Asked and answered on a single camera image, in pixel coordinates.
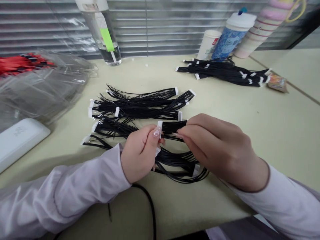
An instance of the white case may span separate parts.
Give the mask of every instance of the white case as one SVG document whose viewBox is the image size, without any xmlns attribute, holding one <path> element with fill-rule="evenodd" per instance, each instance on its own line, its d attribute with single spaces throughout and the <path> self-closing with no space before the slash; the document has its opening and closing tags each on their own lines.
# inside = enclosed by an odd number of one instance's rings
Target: white case
<svg viewBox="0 0 320 240">
<path fill-rule="evenodd" d="M 0 133 L 0 173 L 45 139 L 50 130 L 26 118 Z"/>
</svg>

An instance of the green label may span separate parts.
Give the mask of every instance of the green label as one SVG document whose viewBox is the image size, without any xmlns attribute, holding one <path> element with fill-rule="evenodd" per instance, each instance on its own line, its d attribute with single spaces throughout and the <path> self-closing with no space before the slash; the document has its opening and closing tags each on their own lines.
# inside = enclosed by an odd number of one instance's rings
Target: green label
<svg viewBox="0 0 320 240">
<path fill-rule="evenodd" d="M 107 47 L 108 52 L 114 51 L 114 46 L 111 40 L 109 30 L 107 28 L 100 28 L 100 32 L 104 41 L 104 44 Z"/>
</svg>

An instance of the hand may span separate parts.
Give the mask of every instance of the hand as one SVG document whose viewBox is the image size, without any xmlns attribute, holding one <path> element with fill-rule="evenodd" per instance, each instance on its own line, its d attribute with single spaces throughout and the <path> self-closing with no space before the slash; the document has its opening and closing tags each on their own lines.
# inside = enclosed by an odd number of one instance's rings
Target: hand
<svg viewBox="0 0 320 240">
<path fill-rule="evenodd" d="M 121 165 L 130 184 L 150 172 L 155 164 L 156 149 L 165 143 L 160 137 L 160 127 L 154 124 L 131 133 L 121 154 Z"/>
<path fill-rule="evenodd" d="M 269 167 L 257 157 L 250 138 L 238 126 L 199 114 L 177 132 L 197 160 L 217 177 L 247 192 L 266 186 Z"/>
</svg>

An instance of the fingernail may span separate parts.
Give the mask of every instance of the fingernail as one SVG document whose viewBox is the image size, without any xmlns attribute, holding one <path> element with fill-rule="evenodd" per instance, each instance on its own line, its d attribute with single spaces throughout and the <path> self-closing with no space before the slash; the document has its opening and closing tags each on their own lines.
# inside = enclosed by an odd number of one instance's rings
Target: fingernail
<svg viewBox="0 0 320 240">
<path fill-rule="evenodd" d="M 177 138 L 181 138 L 181 139 L 183 139 L 183 136 L 182 136 L 182 135 L 180 135 L 179 133 L 172 133 L 172 135 L 176 136 Z"/>
<path fill-rule="evenodd" d="M 155 138 L 159 138 L 159 137 L 160 137 L 160 131 L 161 131 L 161 127 L 156 127 L 156 128 L 154 129 L 153 136 L 154 136 Z"/>
</svg>

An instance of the person's left hand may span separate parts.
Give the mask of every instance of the person's left hand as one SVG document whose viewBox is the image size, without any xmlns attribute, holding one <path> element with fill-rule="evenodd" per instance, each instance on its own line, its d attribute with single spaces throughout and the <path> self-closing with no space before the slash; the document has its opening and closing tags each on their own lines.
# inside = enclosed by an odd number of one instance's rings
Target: person's left hand
<svg viewBox="0 0 320 240">
<path fill-rule="evenodd" d="M 146 176 L 155 163 L 156 149 L 164 139 L 154 124 L 131 133 L 121 154 L 121 165 L 130 184 Z"/>
</svg>

